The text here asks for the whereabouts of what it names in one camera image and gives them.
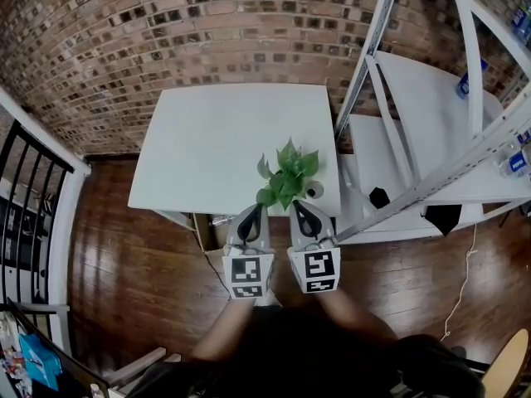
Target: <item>brick wall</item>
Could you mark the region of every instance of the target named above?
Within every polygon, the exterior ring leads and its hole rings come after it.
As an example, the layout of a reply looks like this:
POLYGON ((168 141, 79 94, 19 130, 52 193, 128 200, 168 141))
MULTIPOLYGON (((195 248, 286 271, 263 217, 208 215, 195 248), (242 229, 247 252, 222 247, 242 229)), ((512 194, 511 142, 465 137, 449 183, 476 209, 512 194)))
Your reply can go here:
MULTIPOLYGON (((327 85, 337 113, 377 0, 0 0, 0 81, 79 153, 138 152, 163 89, 327 85)), ((484 0, 510 18, 518 0, 484 0)), ((481 25, 485 87, 520 75, 481 25)), ((382 48, 457 75, 453 0, 397 0, 382 48)), ((378 114, 367 84, 356 110, 378 114)))

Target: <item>green plant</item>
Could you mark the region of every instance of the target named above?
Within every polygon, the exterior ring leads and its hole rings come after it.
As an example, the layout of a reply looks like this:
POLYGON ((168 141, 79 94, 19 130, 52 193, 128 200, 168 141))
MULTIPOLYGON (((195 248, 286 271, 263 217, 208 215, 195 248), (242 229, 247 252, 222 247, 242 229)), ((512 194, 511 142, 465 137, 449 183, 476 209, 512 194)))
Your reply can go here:
POLYGON ((295 197, 306 197, 304 180, 319 170, 319 155, 315 151, 302 156, 301 149, 296 150, 290 138, 282 150, 276 150, 276 157, 279 170, 275 174, 264 153, 258 162, 258 173, 269 182, 256 193, 256 203, 269 207, 280 202, 286 210, 295 197))

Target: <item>wooden floor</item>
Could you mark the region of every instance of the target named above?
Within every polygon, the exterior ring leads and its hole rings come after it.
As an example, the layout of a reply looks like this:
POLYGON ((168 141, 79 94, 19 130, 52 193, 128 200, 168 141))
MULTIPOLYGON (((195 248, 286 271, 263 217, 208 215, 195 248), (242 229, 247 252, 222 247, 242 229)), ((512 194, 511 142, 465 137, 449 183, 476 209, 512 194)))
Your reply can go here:
MULTIPOLYGON (((95 163, 78 207, 69 300, 79 357, 100 372, 155 347, 187 353, 227 302, 192 233, 127 207, 135 162, 95 163)), ((490 362, 518 328, 531 328, 531 225, 516 211, 478 226, 470 280, 449 346, 490 362)), ((272 288, 284 305, 306 297, 290 271, 286 219, 271 223, 272 288)), ((342 247, 341 286, 400 336, 441 337, 465 275, 474 228, 446 238, 342 247)), ((219 261, 213 261, 219 267, 219 261)))

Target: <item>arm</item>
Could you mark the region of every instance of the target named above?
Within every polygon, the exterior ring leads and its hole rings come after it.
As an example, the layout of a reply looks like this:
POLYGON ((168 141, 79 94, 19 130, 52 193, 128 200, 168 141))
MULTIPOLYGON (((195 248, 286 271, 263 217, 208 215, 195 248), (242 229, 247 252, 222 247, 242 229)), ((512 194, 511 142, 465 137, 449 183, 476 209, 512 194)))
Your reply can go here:
POLYGON ((341 328, 377 337, 382 343, 398 339, 387 323, 355 303, 343 290, 336 289, 315 296, 332 321, 341 328))
POLYGON ((195 346, 191 357, 208 362, 219 362, 229 358, 236 350, 251 319, 254 305, 254 299, 230 301, 207 334, 195 346))

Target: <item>white cable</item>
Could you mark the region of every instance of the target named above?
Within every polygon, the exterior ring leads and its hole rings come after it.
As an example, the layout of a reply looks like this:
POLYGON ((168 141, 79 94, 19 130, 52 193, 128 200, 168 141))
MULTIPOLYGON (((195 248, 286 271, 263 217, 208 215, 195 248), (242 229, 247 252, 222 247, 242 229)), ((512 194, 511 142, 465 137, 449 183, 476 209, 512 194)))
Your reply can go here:
POLYGON ((461 286, 461 290, 459 292, 459 300, 457 301, 457 303, 455 304, 454 309, 451 310, 450 315, 448 316, 448 318, 445 321, 445 335, 441 338, 441 342, 445 340, 445 337, 449 337, 450 336, 451 331, 448 330, 448 322, 450 321, 451 316, 454 315, 454 312, 457 310, 457 307, 459 307, 459 304, 461 303, 461 300, 463 299, 463 290, 465 290, 466 282, 468 282, 468 273, 469 273, 468 257, 477 252, 477 250, 474 250, 475 229, 476 229, 476 227, 477 227, 477 224, 474 224, 474 238, 472 239, 472 246, 470 247, 470 249, 466 253, 466 257, 465 257, 465 262, 466 262, 465 281, 463 282, 463 284, 461 286))

